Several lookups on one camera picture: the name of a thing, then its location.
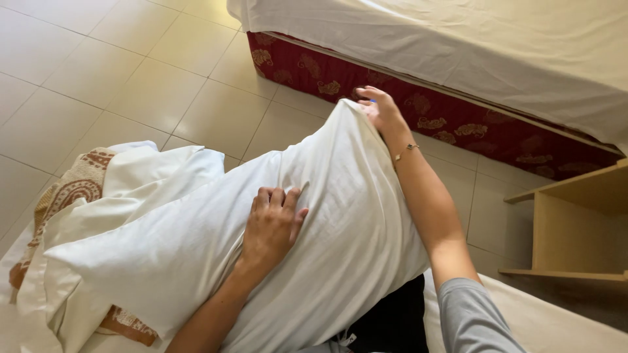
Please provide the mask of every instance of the black pants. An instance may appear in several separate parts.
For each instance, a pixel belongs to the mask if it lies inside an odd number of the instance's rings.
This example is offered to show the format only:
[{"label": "black pants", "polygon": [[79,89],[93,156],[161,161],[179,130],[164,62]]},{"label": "black pants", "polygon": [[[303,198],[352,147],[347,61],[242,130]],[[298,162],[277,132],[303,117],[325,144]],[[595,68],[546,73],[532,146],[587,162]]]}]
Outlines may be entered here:
[{"label": "black pants", "polygon": [[349,348],[354,353],[427,353],[424,286],[421,275],[380,300],[349,327],[347,337],[356,336]]}]

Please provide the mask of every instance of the hand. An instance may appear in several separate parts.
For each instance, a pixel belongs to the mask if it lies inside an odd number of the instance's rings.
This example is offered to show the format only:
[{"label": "hand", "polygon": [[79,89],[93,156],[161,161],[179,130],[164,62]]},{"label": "hand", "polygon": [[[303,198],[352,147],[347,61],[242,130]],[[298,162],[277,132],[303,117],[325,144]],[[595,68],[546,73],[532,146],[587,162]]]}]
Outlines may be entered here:
[{"label": "hand", "polygon": [[369,100],[359,100],[358,103],[361,104],[371,124],[384,136],[385,140],[390,136],[409,132],[408,124],[388,93],[371,86],[358,88],[355,91],[362,97],[377,101],[373,103]]},{"label": "hand", "polygon": [[295,213],[301,190],[260,188],[253,199],[244,230],[242,254],[236,263],[245,278],[257,286],[286,257],[295,244],[308,209]]}]

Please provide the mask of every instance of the bed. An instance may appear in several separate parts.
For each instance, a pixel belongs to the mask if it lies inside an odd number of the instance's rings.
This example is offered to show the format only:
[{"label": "bed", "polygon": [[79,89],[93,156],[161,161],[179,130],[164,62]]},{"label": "bed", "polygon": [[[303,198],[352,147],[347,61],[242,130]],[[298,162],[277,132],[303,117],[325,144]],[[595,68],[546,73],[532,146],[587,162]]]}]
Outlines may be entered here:
[{"label": "bed", "polygon": [[621,1],[229,0],[260,76],[375,85],[417,132],[555,180],[628,151]]},{"label": "bed", "polygon": [[[0,260],[0,349],[6,353],[19,352],[15,322],[15,305],[7,304],[11,291],[7,273],[22,256],[26,243],[32,238],[31,223]],[[589,353],[604,350],[620,353],[628,346],[628,334],[604,324],[546,303],[500,281],[480,275],[495,304],[499,307],[516,339],[530,353]],[[431,270],[425,273],[425,315],[423,317],[428,347],[432,353],[445,353],[440,333],[438,302]],[[120,335],[93,334],[81,353],[159,353],[166,344],[157,339],[151,347],[133,342]]]}]

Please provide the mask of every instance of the forearm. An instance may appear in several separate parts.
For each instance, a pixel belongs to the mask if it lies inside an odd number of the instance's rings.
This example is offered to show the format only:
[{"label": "forearm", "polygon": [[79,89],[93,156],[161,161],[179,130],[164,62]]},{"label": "forearm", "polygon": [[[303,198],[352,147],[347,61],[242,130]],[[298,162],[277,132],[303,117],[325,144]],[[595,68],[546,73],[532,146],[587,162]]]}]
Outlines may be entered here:
[{"label": "forearm", "polygon": [[175,335],[166,353],[217,352],[259,282],[246,266],[236,262],[234,270],[216,294]]},{"label": "forearm", "polygon": [[458,214],[447,188],[423,157],[406,125],[384,135],[391,158],[396,155],[397,175],[410,214],[425,245],[436,289],[450,278],[467,277],[480,282],[468,254]]}]

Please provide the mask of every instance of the pillowcase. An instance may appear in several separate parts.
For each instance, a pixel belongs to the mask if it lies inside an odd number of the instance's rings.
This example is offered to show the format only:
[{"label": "pillowcase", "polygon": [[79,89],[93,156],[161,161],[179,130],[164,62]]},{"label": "pillowcase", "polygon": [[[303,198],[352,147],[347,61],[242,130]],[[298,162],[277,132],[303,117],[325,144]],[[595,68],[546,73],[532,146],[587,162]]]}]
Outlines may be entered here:
[{"label": "pillowcase", "polygon": [[295,246],[251,293],[224,352],[322,343],[428,267],[386,146],[346,99],[299,144],[45,256],[169,339],[232,270],[260,187],[300,187],[297,207],[310,211]]}]

